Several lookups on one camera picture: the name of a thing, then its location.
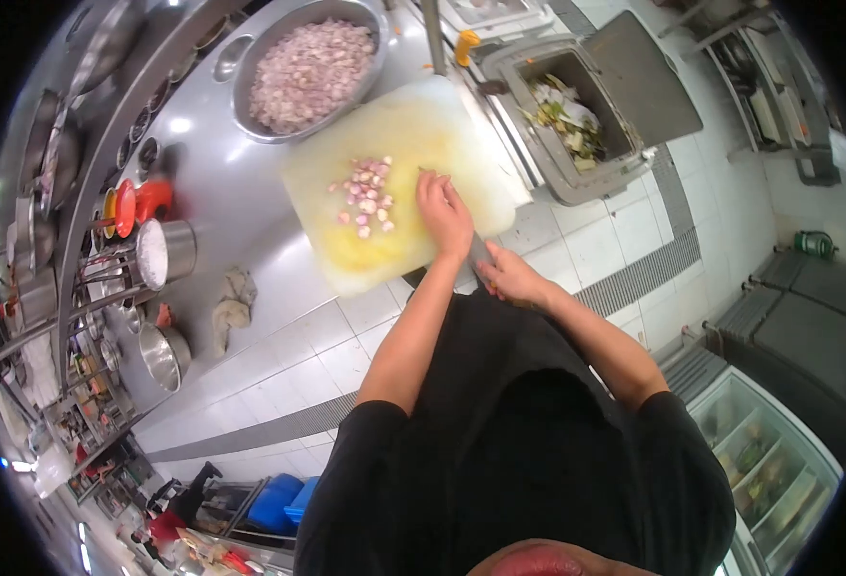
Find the blue bin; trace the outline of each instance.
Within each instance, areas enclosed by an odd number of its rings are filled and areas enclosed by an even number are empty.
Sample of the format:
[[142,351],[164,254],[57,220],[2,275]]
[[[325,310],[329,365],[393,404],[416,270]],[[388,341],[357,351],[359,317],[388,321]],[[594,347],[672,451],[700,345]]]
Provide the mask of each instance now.
[[290,474],[273,478],[253,501],[247,519],[273,534],[294,536],[298,528],[286,516],[285,507],[292,503],[304,486],[304,482]]
[[319,476],[308,478],[304,488],[298,492],[292,503],[285,507],[286,515],[291,518],[293,523],[301,524],[301,516],[304,515],[310,496],[314,493],[314,487],[317,486],[317,481],[320,479]]

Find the cutting board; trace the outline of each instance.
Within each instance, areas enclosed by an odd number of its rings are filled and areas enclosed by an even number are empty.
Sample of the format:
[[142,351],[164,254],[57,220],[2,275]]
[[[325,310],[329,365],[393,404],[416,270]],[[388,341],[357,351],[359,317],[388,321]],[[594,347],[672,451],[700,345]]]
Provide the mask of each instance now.
[[[333,182],[352,175],[352,158],[393,158],[384,192],[394,198],[389,211],[394,230],[381,231],[372,218],[371,236],[362,240],[354,223],[337,214],[359,214],[346,204]],[[419,168],[450,174],[475,230],[494,236],[512,226],[515,206],[509,179],[479,145],[475,124],[457,88],[434,75],[372,100],[348,116],[296,144],[282,178],[326,279],[340,296],[353,296],[380,282],[428,264],[436,255],[417,209]]]

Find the towel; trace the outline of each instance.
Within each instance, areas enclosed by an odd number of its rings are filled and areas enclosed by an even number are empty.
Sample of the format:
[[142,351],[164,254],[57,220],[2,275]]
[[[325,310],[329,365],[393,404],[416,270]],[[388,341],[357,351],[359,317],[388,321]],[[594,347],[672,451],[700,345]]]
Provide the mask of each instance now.
[[217,358],[227,352],[228,333],[232,328],[250,326],[250,306],[256,295],[256,285],[250,272],[236,266],[225,272],[221,300],[212,310],[212,338]]

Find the hand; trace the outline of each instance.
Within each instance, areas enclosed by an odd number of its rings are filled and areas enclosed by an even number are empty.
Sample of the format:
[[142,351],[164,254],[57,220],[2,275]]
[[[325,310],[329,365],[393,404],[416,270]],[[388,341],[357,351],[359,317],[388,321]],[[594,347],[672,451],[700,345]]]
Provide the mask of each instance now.
[[477,268],[490,284],[486,289],[500,300],[527,300],[532,304],[544,305],[547,295],[555,286],[543,278],[534,268],[506,248],[500,248],[492,240],[486,241],[486,249],[493,256],[495,265],[480,261]]
[[457,259],[460,264],[471,250],[475,224],[451,178],[439,176],[435,170],[420,170],[417,205],[439,254]]

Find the freezer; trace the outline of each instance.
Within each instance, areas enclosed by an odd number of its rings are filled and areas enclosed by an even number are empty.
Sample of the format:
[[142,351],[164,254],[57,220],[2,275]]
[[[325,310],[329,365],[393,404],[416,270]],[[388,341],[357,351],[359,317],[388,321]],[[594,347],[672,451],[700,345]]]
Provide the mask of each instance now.
[[786,407],[728,366],[688,411],[727,474],[736,537],[724,573],[787,572],[819,522],[842,467]]

